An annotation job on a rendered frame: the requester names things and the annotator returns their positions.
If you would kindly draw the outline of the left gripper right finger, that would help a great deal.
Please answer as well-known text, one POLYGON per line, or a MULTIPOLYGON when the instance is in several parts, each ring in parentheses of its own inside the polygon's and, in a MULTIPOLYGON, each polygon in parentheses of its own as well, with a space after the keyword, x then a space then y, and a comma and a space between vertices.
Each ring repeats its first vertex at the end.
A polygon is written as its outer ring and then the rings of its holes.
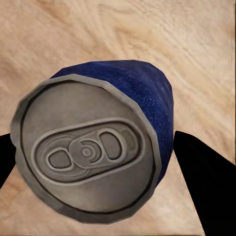
POLYGON ((236 165, 181 131, 174 152, 206 236, 236 236, 236 165))

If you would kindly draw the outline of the can of soda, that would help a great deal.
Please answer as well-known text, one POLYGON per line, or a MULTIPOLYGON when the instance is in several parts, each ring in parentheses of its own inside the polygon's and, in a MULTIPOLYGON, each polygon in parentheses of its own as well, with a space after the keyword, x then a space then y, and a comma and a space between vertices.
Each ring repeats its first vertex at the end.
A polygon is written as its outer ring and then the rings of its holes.
POLYGON ((65 67, 20 100, 10 139, 19 175, 56 213, 84 224, 132 218, 174 149, 172 86, 135 59, 65 67))

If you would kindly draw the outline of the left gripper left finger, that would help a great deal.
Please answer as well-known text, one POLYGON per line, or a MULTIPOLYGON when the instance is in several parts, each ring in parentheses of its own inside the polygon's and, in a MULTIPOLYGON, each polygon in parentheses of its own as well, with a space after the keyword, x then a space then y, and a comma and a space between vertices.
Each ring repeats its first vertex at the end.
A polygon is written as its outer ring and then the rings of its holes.
POLYGON ((0 136, 0 189, 16 165, 15 154, 16 147, 10 139, 10 133, 0 136))

